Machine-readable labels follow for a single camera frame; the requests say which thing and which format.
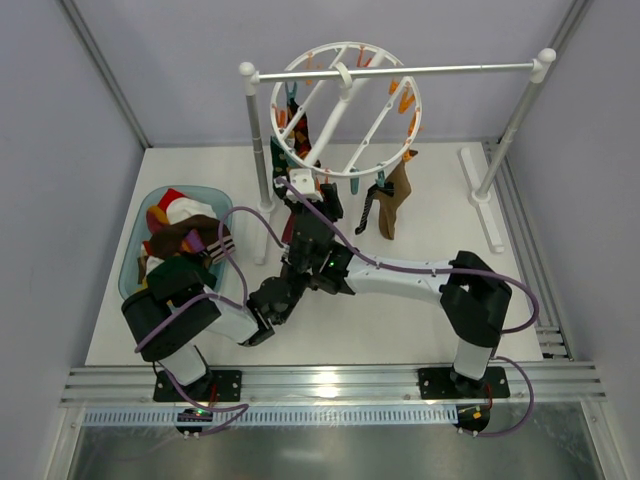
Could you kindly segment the maroon purple sock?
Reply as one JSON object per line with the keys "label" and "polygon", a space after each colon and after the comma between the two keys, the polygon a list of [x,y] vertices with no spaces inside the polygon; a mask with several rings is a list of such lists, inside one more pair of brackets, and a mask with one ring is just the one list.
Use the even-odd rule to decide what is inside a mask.
{"label": "maroon purple sock", "polygon": [[293,238],[294,224],[295,224],[295,214],[291,212],[289,214],[285,227],[282,231],[281,242],[283,244],[289,245],[291,243]]}

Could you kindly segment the dark green dotted sock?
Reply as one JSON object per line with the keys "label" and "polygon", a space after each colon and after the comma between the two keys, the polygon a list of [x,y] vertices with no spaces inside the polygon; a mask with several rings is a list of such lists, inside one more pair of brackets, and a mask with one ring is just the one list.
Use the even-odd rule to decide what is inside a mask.
{"label": "dark green dotted sock", "polygon": [[283,200],[286,197],[287,188],[279,183],[277,179],[284,177],[286,180],[289,180],[289,164],[286,152],[275,136],[270,137],[270,154],[273,191],[280,200]]}

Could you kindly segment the white round clip hanger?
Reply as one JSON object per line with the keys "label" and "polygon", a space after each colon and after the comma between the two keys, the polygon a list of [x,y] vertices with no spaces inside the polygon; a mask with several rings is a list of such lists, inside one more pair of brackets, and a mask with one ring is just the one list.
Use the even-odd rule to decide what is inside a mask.
{"label": "white round clip hanger", "polygon": [[[311,169],[328,177],[348,178],[352,167],[356,168],[357,162],[364,150],[371,144],[371,140],[387,114],[393,107],[403,114],[407,110],[413,111],[411,123],[404,143],[394,156],[378,163],[376,166],[360,171],[359,178],[365,175],[378,174],[385,169],[396,165],[399,161],[409,158],[409,150],[413,144],[422,120],[422,99],[415,77],[431,72],[429,67],[407,67],[388,51],[370,44],[355,44],[351,42],[336,42],[319,46],[307,51],[278,74],[256,73],[252,77],[254,84],[272,83],[274,85],[271,94],[271,123],[274,136],[286,152],[288,159],[294,162],[298,168]],[[342,117],[353,103],[359,92],[373,78],[388,77],[391,79],[388,98],[376,117],[366,135],[359,143],[356,151],[341,171],[321,169],[316,161],[329,145]],[[288,87],[290,81],[304,80],[314,84],[313,89],[299,105],[297,113],[290,122],[283,123],[279,115],[276,100],[279,92],[284,90],[287,94],[293,90]],[[328,116],[317,140],[305,158],[296,155],[293,147],[287,145],[287,136],[290,134],[303,114],[307,114],[314,100],[322,91],[325,84],[334,80],[339,83],[339,99]]]}

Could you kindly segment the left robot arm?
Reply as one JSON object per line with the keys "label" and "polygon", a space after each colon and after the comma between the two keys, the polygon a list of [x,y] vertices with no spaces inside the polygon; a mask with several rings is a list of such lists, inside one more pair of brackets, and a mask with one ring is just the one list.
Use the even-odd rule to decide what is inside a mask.
{"label": "left robot arm", "polygon": [[154,401],[238,400],[230,375],[212,370],[193,338],[206,329],[246,347],[270,338],[306,290],[334,292],[335,282],[323,273],[326,262],[337,256],[334,237],[311,211],[296,213],[280,275],[265,279],[242,307],[207,292],[209,276],[193,267],[127,298],[121,310],[140,354],[154,367]]}

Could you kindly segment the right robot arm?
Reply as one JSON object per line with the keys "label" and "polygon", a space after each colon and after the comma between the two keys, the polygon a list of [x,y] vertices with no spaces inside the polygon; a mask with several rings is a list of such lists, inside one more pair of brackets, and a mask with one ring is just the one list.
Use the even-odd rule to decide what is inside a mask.
{"label": "right robot arm", "polygon": [[291,237],[279,275],[265,279],[248,297],[257,320],[267,329],[286,322],[309,290],[427,302],[442,309],[458,337],[449,386],[464,398],[492,390],[488,363],[499,345],[512,297],[500,275],[468,251],[440,264],[402,265],[367,256],[335,225],[343,216],[336,185],[320,185],[316,199],[291,184],[279,190],[293,216]]}

